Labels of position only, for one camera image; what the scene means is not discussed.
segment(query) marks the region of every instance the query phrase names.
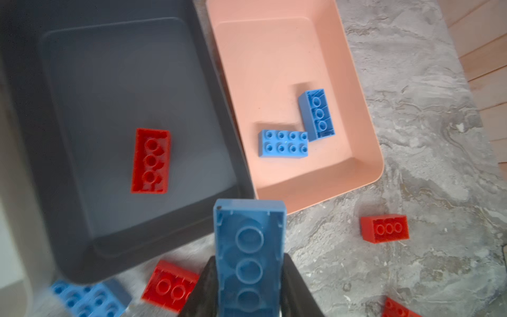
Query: wooden wall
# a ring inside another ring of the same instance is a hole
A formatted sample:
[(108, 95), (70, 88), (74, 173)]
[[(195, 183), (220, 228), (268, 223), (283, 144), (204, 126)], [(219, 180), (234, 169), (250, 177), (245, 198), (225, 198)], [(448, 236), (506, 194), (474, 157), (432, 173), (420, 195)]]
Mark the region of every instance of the wooden wall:
[(507, 0), (438, 0), (507, 180)]

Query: gray marble surface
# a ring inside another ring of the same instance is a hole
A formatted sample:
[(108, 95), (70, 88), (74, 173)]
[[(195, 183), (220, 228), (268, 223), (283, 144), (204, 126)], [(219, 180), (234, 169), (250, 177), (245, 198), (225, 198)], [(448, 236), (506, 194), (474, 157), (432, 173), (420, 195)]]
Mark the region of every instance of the gray marble surface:
[[(486, 307), (507, 287), (507, 183), (437, 1), (337, 2), (385, 172), (290, 215), (285, 250), (326, 316), (380, 316), (385, 296), (424, 317), (504, 315)], [(384, 213), (408, 216), (410, 240), (362, 240), (360, 216)], [(134, 298), (124, 316), (173, 316), (139, 300), (156, 262), (197, 272), (213, 253), (207, 236), (119, 274)], [(34, 316), (67, 313), (47, 294)]]

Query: blue duplo brick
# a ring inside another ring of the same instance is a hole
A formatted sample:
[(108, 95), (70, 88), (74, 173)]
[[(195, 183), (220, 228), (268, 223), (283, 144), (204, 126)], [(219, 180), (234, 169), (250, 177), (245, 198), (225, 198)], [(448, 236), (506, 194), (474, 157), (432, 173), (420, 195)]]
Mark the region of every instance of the blue duplo brick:
[(335, 135), (324, 89), (304, 92), (298, 103), (310, 142)]
[(302, 158), (308, 156), (308, 134), (299, 131), (259, 132), (260, 157)]
[(51, 290), (75, 317), (119, 317), (132, 300), (114, 279), (89, 286), (58, 280)]
[(279, 316), (286, 215), (283, 201), (216, 201), (219, 317)]

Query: red duplo brick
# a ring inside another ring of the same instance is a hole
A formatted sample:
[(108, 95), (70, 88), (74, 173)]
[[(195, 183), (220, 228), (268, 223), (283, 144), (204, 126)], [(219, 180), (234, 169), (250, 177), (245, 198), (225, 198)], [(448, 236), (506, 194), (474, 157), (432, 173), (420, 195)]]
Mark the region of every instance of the red duplo brick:
[(136, 130), (131, 193), (167, 193), (170, 150), (169, 131), (141, 128)]
[(421, 317), (421, 315), (408, 310), (406, 307), (387, 297), (382, 317)]
[(158, 307), (180, 312), (199, 275), (164, 260), (159, 261), (141, 299)]
[(407, 240), (410, 238), (407, 216), (361, 217), (361, 235), (364, 240), (371, 243)]

